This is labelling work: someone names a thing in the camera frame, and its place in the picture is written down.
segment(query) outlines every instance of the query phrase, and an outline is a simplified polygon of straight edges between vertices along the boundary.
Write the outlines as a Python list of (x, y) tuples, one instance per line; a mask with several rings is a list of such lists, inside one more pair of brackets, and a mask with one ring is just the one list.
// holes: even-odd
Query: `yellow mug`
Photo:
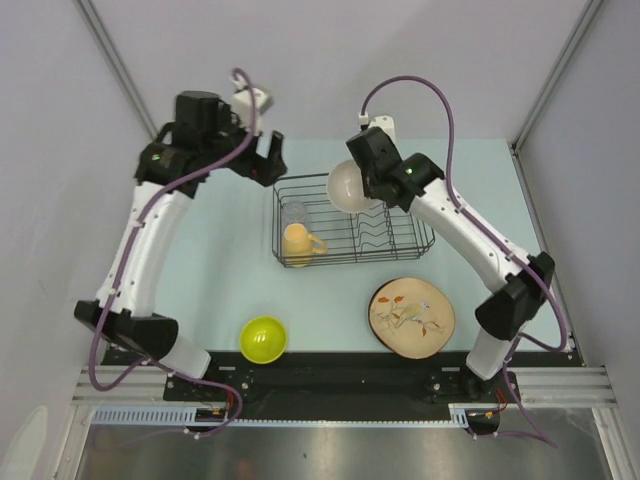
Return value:
[(327, 242), (309, 233), (309, 230), (301, 223), (292, 223), (284, 229), (282, 252), (285, 261), (292, 267), (306, 267), (311, 263), (312, 255), (327, 253), (327, 250), (329, 250)]

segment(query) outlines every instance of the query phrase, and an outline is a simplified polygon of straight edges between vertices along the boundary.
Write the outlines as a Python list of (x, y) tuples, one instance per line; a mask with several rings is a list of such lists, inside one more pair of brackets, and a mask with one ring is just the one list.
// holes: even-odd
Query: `decorative plate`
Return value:
[(419, 278), (399, 278), (374, 294), (369, 324), (395, 353), (418, 359), (436, 354), (447, 344), (456, 319), (451, 303), (436, 287)]

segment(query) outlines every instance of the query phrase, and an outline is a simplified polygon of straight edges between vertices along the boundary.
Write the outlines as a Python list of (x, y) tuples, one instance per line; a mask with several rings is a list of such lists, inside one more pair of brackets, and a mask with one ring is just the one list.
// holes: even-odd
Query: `yellow bowl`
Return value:
[(287, 331), (273, 317), (258, 317), (240, 332), (240, 351), (247, 360), (265, 364), (277, 360), (287, 346)]

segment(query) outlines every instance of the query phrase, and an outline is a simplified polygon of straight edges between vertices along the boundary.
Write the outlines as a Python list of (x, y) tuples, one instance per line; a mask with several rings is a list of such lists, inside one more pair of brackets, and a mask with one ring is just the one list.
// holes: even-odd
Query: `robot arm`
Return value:
[[(406, 160), (400, 157), (393, 142), (391, 117), (377, 117), (363, 128), (347, 141), (347, 147), (361, 170), (364, 194), (384, 201), (389, 207), (400, 206), (433, 227), (469, 262), (492, 293), (476, 309), (481, 328), (466, 366), (482, 381), (493, 378), (502, 368), (518, 333), (544, 302), (543, 293), (526, 272), (454, 207), (444, 173), (435, 163), (420, 153)], [(463, 208), (506, 240), (457, 192), (456, 196)], [(551, 257), (544, 252), (532, 257), (508, 243), (515, 255), (529, 260), (529, 266), (548, 286), (555, 268)]]
[[(165, 125), (140, 155), (129, 222), (109, 274), (95, 300), (79, 301), (74, 312), (78, 320), (94, 330), (107, 299), (114, 295), (103, 337), (193, 378), (202, 378), (205, 374), (209, 354), (180, 335), (175, 319), (154, 313), (154, 304), (158, 278), (173, 235), (206, 176), (164, 193), (153, 204), (143, 224), (138, 223), (138, 218), (158, 191), (213, 164), (246, 137), (251, 114), (250, 95), (241, 80), (234, 80), (234, 84), (236, 93), (229, 104), (207, 92), (188, 91), (177, 96), (175, 122)], [(259, 87), (253, 90), (258, 113), (256, 125), (259, 126), (260, 114), (271, 106), (272, 98)], [(170, 144), (163, 143), (168, 133), (172, 135)], [(279, 132), (273, 133), (269, 153), (263, 158), (256, 153), (259, 135), (258, 127), (249, 147), (227, 167), (261, 185), (272, 185), (287, 170), (281, 153), (283, 136)], [(134, 228), (139, 229), (138, 235), (129, 244)], [(120, 286), (114, 291), (113, 279), (118, 268), (124, 268), (124, 271)]]

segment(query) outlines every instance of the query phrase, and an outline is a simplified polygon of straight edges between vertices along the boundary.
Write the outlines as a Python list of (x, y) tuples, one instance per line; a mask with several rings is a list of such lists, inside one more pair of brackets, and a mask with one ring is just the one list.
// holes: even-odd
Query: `wire rack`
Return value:
[[(308, 266), (417, 259), (435, 243), (433, 229), (400, 208), (382, 202), (365, 212), (337, 210), (327, 196), (327, 173), (284, 177), (273, 186), (272, 249), (285, 267), (309, 259)], [(282, 208), (290, 202), (306, 207), (306, 225), (329, 250), (309, 257), (286, 257), (282, 251)]]

